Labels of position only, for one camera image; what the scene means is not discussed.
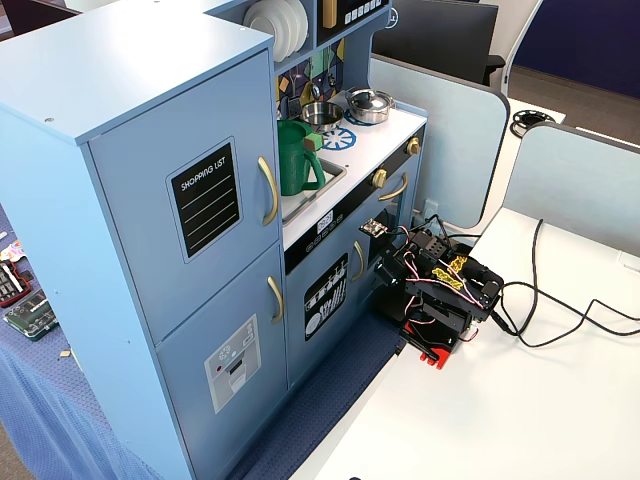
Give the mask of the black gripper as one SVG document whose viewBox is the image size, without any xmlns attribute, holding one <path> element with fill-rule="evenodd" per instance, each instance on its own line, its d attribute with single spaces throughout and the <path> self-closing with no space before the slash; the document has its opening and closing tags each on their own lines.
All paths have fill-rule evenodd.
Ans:
<svg viewBox="0 0 640 480">
<path fill-rule="evenodd" d="M 374 310 L 388 320 L 398 320 L 400 324 L 407 321 L 414 302 L 414 296 L 406 289 L 402 290 L 400 298 L 400 284 L 408 279 L 416 279 L 416 273 L 407 259 L 414 252 L 412 240 L 398 247 L 388 240 L 374 268 L 374 273 L 382 283 L 374 290 Z"/>
</svg>

